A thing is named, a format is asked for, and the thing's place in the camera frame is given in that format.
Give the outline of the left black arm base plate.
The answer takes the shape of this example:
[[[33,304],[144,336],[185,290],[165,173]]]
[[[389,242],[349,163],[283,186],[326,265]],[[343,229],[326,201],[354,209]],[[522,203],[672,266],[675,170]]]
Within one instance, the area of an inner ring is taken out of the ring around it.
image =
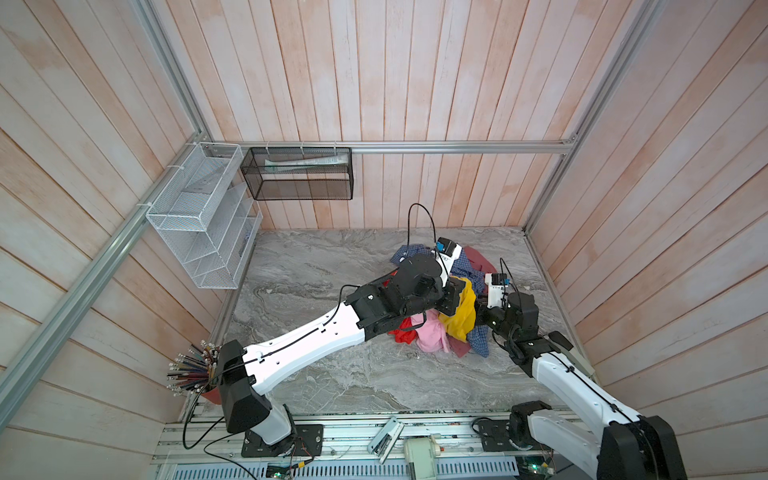
[[[251,430],[245,432],[241,450],[244,458],[274,458],[281,456],[320,456],[322,452],[324,426],[322,424],[300,424],[295,432],[275,445],[267,445]]]

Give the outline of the yellow t-shirt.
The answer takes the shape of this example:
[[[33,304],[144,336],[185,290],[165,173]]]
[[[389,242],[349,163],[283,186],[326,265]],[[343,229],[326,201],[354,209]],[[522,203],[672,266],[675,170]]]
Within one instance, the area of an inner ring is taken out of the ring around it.
[[[451,286],[457,288],[458,305],[452,316],[440,313],[438,320],[448,336],[467,343],[467,336],[475,327],[477,296],[468,278],[451,276],[449,281]]]

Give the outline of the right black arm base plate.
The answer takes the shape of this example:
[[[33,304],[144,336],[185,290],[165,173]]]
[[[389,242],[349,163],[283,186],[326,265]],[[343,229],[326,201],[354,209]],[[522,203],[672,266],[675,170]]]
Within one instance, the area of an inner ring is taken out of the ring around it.
[[[479,417],[472,422],[471,428],[479,436],[484,452],[531,449],[530,442],[521,434],[515,422]]]

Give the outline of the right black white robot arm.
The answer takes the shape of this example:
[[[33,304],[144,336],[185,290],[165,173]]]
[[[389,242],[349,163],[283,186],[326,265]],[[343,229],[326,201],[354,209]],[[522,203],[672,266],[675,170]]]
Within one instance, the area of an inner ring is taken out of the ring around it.
[[[572,361],[561,333],[543,336],[538,307],[522,293],[481,298],[477,321],[530,378],[547,387],[578,416],[575,425],[540,400],[513,406],[508,438],[514,447],[547,446],[592,479],[684,479],[676,435],[659,416],[623,404]]]

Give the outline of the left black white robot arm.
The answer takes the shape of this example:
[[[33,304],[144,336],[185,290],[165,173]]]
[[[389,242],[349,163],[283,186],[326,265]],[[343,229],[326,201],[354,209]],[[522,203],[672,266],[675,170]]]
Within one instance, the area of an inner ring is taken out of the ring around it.
[[[434,252],[401,261],[389,275],[341,295],[336,307],[272,340],[219,348],[212,379],[221,397],[226,430],[252,432],[270,447],[295,435],[287,409],[267,394],[293,373],[339,350],[398,330],[402,322],[429,310],[453,315],[464,284],[450,276],[459,247],[451,256]]]

